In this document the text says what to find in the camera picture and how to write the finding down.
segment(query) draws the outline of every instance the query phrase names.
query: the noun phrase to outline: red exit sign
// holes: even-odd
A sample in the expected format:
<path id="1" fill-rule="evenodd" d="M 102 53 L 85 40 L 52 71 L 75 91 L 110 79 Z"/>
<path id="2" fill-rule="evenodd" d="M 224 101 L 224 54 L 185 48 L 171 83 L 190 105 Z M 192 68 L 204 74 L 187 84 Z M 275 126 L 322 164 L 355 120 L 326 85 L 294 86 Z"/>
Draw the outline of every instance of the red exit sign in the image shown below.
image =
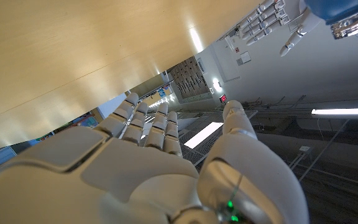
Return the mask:
<path id="1" fill-rule="evenodd" d="M 225 102 L 227 100 L 226 94 L 223 94 L 223 96 L 219 97 L 219 99 L 221 100 L 221 103 Z"/>

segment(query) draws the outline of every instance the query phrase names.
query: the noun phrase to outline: white robotic hand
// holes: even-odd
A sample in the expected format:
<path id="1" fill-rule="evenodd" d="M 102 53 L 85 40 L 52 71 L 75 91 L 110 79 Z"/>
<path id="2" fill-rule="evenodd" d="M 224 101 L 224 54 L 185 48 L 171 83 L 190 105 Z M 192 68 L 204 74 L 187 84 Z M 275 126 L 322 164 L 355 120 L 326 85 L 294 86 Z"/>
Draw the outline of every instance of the white robotic hand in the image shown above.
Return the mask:
<path id="1" fill-rule="evenodd" d="M 308 223 L 299 182 L 238 102 L 225 107 L 199 176 L 165 104 L 139 147 L 147 105 L 137 101 L 133 93 L 94 129 L 64 130 L 0 167 L 0 223 Z"/>
<path id="2" fill-rule="evenodd" d="M 284 1 L 265 0 L 247 16 L 240 25 L 242 39 L 248 40 L 247 45 L 254 44 L 290 21 L 284 6 Z"/>
<path id="3" fill-rule="evenodd" d="M 210 150 L 197 183 L 203 206 L 214 210 L 220 221 L 309 223 L 299 181 L 281 158 L 257 140 L 242 105 L 230 101 L 223 118 L 223 135 Z M 209 211 L 194 212 L 186 209 L 183 221 L 178 218 L 175 224 L 213 223 Z"/>

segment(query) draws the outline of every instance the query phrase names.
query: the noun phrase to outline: pipe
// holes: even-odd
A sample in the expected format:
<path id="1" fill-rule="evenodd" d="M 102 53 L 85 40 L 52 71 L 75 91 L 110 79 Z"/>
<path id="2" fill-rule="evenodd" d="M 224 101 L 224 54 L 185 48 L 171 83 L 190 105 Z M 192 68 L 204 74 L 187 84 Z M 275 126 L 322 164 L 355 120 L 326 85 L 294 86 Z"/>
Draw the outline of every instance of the pipe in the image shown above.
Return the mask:
<path id="1" fill-rule="evenodd" d="M 348 101 L 358 101 L 358 99 L 353 100 L 329 100 L 329 101 L 312 101 L 312 102 L 299 102 L 298 105 L 304 105 L 304 104 L 313 104 L 313 103 L 334 103 L 334 102 L 348 102 Z M 287 106 L 287 105 L 293 105 L 293 103 L 287 103 L 287 104 L 277 104 L 273 106 Z"/>
<path id="2" fill-rule="evenodd" d="M 299 164 L 298 166 L 299 166 L 299 167 L 303 167 L 303 168 L 307 168 L 307 167 L 308 167 L 308 166 L 304 166 L 304 165 L 302 165 L 302 164 Z M 338 178 L 338 179 L 346 180 L 346 181 L 352 182 L 352 183 L 354 183 L 354 184 L 358 184 L 358 180 L 350 179 L 350 178 L 343 177 L 343 176 L 337 175 L 337 174 L 332 174 L 332 173 L 330 173 L 330 172 L 326 172 L 326 171 L 319 170 L 319 169 L 314 169 L 314 168 L 312 168 L 311 170 L 312 170 L 312 171 L 315 171 L 315 172 L 322 173 L 322 174 L 330 175 L 330 176 L 336 177 L 336 178 Z"/>
<path id="3" fill-rule="evenodd" d="M 302 156 L 292 165 L 291 170 L 293 170 L 296 165 L 298 165 L 298 163 L 305 157 L 306 153 L 303 153 Z"/>
<path id="4" fill-rule="evenodd" d="M 290 165 L 288 165 L 288 166 L 291 167 L 292 164 L 294 164 L 295 161 L 296 161 L 300 156 L 301 156 L 301 153 L 299 153 L 299 154 L 295 157 L 295 159 L 290 163 Z"/>
<path id="5" fill-rule="evenodd" d="M 336 136 L 338 136 L 338 134 L 341 132 L 342 128 L 347 124 L 347 122 L 349 122 L 349 120 L 346 120 L 345 123 L 342 124 L 342 126 L 339 128 L 339 130 L 335 133 L 334 137 L 331 138 L 331 140 L 329 140 L 328 144 L 326 145 L 326 147 L 320 152 L 320 154 L 318 154 L 318 156 L 314 159 L 314 161 L 311 163 L 311 165 L 309 166 L 309 168 L 307 168 L 307 170 L 303 173 L 303 175 L 299 178 L 299 182 L 302 181 L 302 179 L 305 177 L 306 174 L 308 174 L 308 172 L 310 171 L 310 169 L 316 164 L 317 160 L 323 155 L 323 153 L 325 152 L 325 150 L 333 143 L 334 139 L 336 138 Z"/>

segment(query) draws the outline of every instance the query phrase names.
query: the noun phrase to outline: white wall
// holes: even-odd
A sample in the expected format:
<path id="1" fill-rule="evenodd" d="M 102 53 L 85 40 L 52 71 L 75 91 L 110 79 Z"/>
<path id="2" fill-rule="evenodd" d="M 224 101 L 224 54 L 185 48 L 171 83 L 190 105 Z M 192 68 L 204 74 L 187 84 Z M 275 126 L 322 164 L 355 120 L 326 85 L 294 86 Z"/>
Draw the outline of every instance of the white wall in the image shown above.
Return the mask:
<path id="1" fill-rule="evenodd" d="M 235 37 L 234 46 L 239 48 L 239 53 L 223 46 L 227 44 L 222 40 L 195 57 L 203 60 L 208 86 L 212 87 L 212 80 L 218 78 L 229 100 L 254 101 L 261 97 L 271 103 L 286 96 L 282 103 L 292 103 L 301 95 L 306 95 L 304 101 L 358 98 L 356 36 L 334 40 L 330 28 L 321 23 L 285 57 L 280 57 L 279 51 L 289 36 L 288 26 L 283 26 L 251 46 Z M 228 60 L 227 54 L 231 56 L 229 60 L 234 63 L 222 67 L 225 72 L 239 72 L 240 79 L 223 83 L 212 57 L 214 49 L 221 64 Z M 237 66 L 235 60 L 245 51 L 249 52 L 251 61 Z M 221 94 L 213 96 L 218 105 Z"/>
<path id="2" fill-rule="evenodd" d="M 257 133 L 257 137 L 275 153 L 289 160 L 295 158 L 301 146 L 313 147 L 311 155 L 315 158 L 327 145 L 326 141 L 298 139 L 275 134 Z M 358 170 L 358 146 L 334 142 L 324 152 L 324 156 L 319 159 L 320 164 L 324 162 L 326 164 L 338 164 Z"/>
<path id="3" fill-rule="evenodd" d="M 98 106 L 102 118 L 107 118 L 112 112 L 114 112 L 118 108 L 118 106 L 125 100 L 125 98 L 126 95 L 125 93 L 123 93 Z"/>

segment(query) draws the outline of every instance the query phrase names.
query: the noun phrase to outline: light fixture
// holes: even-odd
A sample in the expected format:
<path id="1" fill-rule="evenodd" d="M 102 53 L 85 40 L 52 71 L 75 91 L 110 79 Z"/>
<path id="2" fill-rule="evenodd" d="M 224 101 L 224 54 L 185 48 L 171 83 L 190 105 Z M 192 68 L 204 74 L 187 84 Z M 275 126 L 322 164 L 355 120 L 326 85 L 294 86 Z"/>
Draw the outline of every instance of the light fixture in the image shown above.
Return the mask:
<path id="1" fill-rule="evenodd" d="M 201 40 L 200 37 L 197 34 L 197 31 L 193 28 L 190 29 L 190 35 L 191 35 L 191 39 L 193 40 L 193 44 L 197 49 L 197 53 L 202 52 L 203 49 L 203 45 L 201 44 Z"/>
<path id="2" fill-rule="evenodd" d="M 318 118 L 358 118 L 358 108 L 350 109 L 313 109 L 313 117 Z"/>
<path id="3" fill-rule="evenodd" d="M 212 80 L 212 82 L 214 83 L 214 88 L 216 91 L 221 92 L 222 91 L 222 87 L 221 84 L 219 83 L 218 79 L 214 78 Z"/>
<path id="4" fill-rule="evenodd" d="M 218 128 L 220 128 L 223 123 L 212 122 L 207 127 L 202 129 L 194 137 L 185 143 L 185 146 L 194 149 L 199 143 L 204 141 L 208 136 L 214 133 Z"/>

